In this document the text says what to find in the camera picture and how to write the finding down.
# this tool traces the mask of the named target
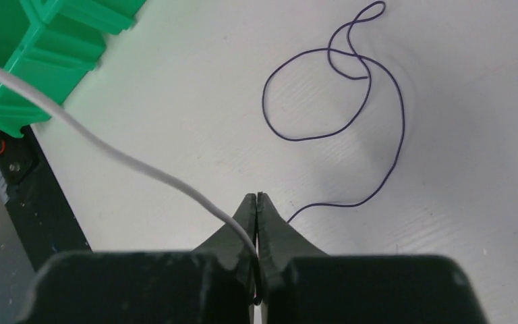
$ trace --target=gray cable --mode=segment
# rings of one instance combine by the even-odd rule
[[[257,258],[257,251],[255,246],[247,232],[238,224],[233,218],[231,218],[224,211],[220,210],[215,206],[209,199],[207,199],[201,192],[195,188],[186,184],[182,180],[174,177],[173,175],[167,174],[164,171],[156,169],[155,167],[148,165],[142,161],[139,161],[125,153],[118,151],[116,148],[108,145],[106,142],[96,137],[93,133],[87,130],[82,124],[76,121],[68,113],[64,111],[62,107],[52,101],[49,97],[44,95],[42,92],[35,89],[35,87],[26,83],[25,81],[17,78],[16,76],[2,70],[0,68],[0,83],[23,96],[31,103],[34,103],[37,107],[40,107],[43,111],[46,111],[49,115],[53,116],[64,122],[69,128],[81,135],[90,144],[95,146],[100,152],[106,154],[112,160],[123,164],[124,166],[133,169],[134,171],[143,173],[144,175],[158,180],[167,184],[168,186],[174,187],[175,189],[188,195],[190,198],[198,202],[202,207],[209,211],[212,215],[219,218],[222,222],[226,223],[239,238],[243,241],[245,247],[249,250],[251,255]]]

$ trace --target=white table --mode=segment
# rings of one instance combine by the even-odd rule
[[[289,143],[260,109],[267,76],[370,1],[148,1],[109,41],[66,110],[111,144],[177,175],[233,212],[265,191],[284,217],[314,201],[356,201],[394,154],[394,89],[375,72],[352,129]],[[360,53],[403,89],[407,137],[384,190],[352,210],[311,209],[292,224],[332,254],[438,253],[469,274],[492,323],[518,323],[518,1],[390,1],[353,31]],[[345,48],[343,37],[337,46]],[[361,70],[357,64],[350,68]],[[324,54],[273,82],[284,133],[344,124],[366,84],[330,71]],[[94,250],[189,249],[221,225],[182,194],[97,154],[57,121],[35,126]]]

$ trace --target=purple wire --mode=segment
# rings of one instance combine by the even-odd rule
[[[367,12],[369,9],[373,8],[376,5],[382,5],[382,9],[380,10],[379,13],[377,13],[376,15],[371,16],[369,18],[360,19],[360,16],[362,16],[362,14],[364,14],[365,12]],[[322,138],[328,138],[328,137],[340,134],[342,131],[346,130],[358,118],[358,116],[360,115],[360,113],[362,112],[362,110],[364,109],[364,107],[366,106],[366,103],[368,101],[368,97],[370,95],[370,89],[372,87],[372,74],[370,73],[370,68],[368,67],[368,64],[367,64],[369,62],[374,64],[374,65],[376,65],[376,66],[378,66],[380,69],[382,69],[384,72],[386,72],[386,74],[388,74],[388,76],[390,77],[390,79],[392,80],[392,82],[393,82],[393,84],[394,84],[394,86],[396,88],[396,91],[398,92],[398,98],[400,100],[400,112],[401,112],[401,117],[402,117],[402,133],[400,135],[400,141],[398,143],[398,148],[396,150],[396,155],[394,157],[394,161],[392,162],[392,165],[390,166],[390,169],[386,173],[384,179],[382,180],[380,185],[377,187],[377,189],[375,189],[375,191],[373,191],[368,197],[366,197],[362,201],[354,203],[354,204],[335,204],[335,203],[329,203],[329,202],[315,202],[315,203],[312,203],[312,204],[308,204],[308,205],[298,209],[291,216],[291,218],[289,218],[287,220],[287,223],[290,223],[295,217],[297,217],[297,215],[299,215],[299,213],[301,213],[305,209],[309,209],[311,207],[324,206],[324,207],[354,208],[354,207],[358,207],[360,205],[365,204],[366,202],[368,202],[370,199],[372,199],[374,196],[376,196],[376,194],[378,194],[382,190],[382,187],[384,186],[384,184],[386,183],[386,181],[388,180],[388,178],[390,177],[390,175],[394,171],[394,168],[396,168],[396,164],[398,163],[398,157],[399,157],[400,151],[402,149],[402,143],[404,141],[404,133],[405,133],[405,129],[406,129],[406,117],[405,117],[405,111],[404,111],[404,101],[402,99],[402,91],[400,90],[400,86],[398,85],[398,82],[396,81],[396,78],[394,78],[394,76],[392,75],[390,70],[388,70],[380,62],[378,62],[378,61],[376,61],[376,60],[374,60],[374,59],[372,59],[370,57],[366,57],[364,55],[358,54],[356,52],[356,50],[354,49],[354,46],[352,45],[352,42],[351,42],[351,39],[350,39],[350,33],[351,33],[352,28],[354,27],[355,24],[359,24],[361,22],[369,22],[371,20],[374,20],[374,19],[380,17],[384,13],[385,9],[386,9],[386,3],[384,1],[376,1],[376,2],[374,2],[372,4],[370,4],[369,6],[365,7],[364,9],[362,9],[356,15],[356,17],[351,22],[348,22],[348,23],[340,26],[338,29],[335,30],[333,35],[330,37],[330,40],[328,41],[328,46],[327,47],[319,48],[319,49],[310,49],[310,50],[301,52],[301,53],[293,56],[291,59],[288,59],[285,63],[281,64],[275,71],[273,71],[273,73],[267,78],[267,81],[265,82],[265,85],[263,87],[263,95],[262,95],[263,117],[265,119],[265,122],[267,123],[267,126],[273,131],[273,133],[275,133],[275,135],[277,135],[279,138],[282,138],[283,140],[287,140],[289,142],[303,142],[303,141],[307,141],[307,140],[320,140]],[[338,35],[338,33],[342,29],[344,29],[346,27],[348,27],[347,43],[349,45],[349,48],[350,48],[351,52],[340,51],[338,49],[332,48],[332,44],[333,44],[333,41],[334,41],[336,35]],[[343,127],[339,128],[338,130],[335,130],[334,132],[330,132],[328,134],[323,134],[323,135],[317,135],[317,136],[302,137],[302,138],[290,138],[290,137],[287,137],[285,135],[282,135],[279,131],[277,131],[275,129],[275,127],[273,127],[273,125],[271,124],[271,122],[270,122],[270,120],[269,120],[269,118],[267,116],[265,101],[266,101],[266,93],[267,93],[268,85],[271,82],[271,80],[275,77],[275,75],[277,73],[279,73],[284,67],[289,65],[289,63],[291,63],[292,61],[295,61],[296,59],[298,59],[299,57],[304,56],[304,55],[308,55],[308,54],[316,53],[316,52],[323,52],[323,51],[326,52],[326,58],[327,58],[327,61],[328,61],[328,64],[330,65],[330,67],[336,73],[341,75],[342,77],[344,77],[344,78],[346,78],[348,80],[353,80],[353,81],[368,79],[368,89],[366,90],[366,95],[364,96],[364,100],[362,101],[362,104],[360,105],[360,107],[358,108],[358,110],[356,111],[354,116],[346,123],[346,125],[344,125]],[[350,76],[350,75],[342,72],[334,64],[334,62],[332,60],[332,57],[330,56],[331,53],[336,53],[336,54],[340,54],[340,55],[345,55],[345,56],[357,58],[358,61],[364,66],[364,69],[366,70],[366,76]]]

